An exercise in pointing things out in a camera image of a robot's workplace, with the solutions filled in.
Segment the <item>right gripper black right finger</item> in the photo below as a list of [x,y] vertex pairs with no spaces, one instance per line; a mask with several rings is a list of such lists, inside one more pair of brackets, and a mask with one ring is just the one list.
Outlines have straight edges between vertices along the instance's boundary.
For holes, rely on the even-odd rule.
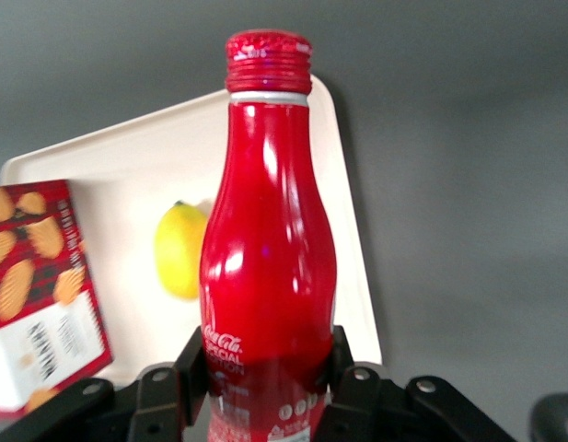
[[343,327],[333,328],[331,400],[315,441],[512,441],[514,438],[446,380],[412,378],[405,387],[354,362]]

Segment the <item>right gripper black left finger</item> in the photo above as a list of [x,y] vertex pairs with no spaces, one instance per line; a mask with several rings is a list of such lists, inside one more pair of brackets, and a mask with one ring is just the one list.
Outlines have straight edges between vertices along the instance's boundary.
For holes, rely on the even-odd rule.
[[172,363],[129,386],[83,378],[0,432],[0,441],[181,441],[202,409],[208,380],[196,329]]

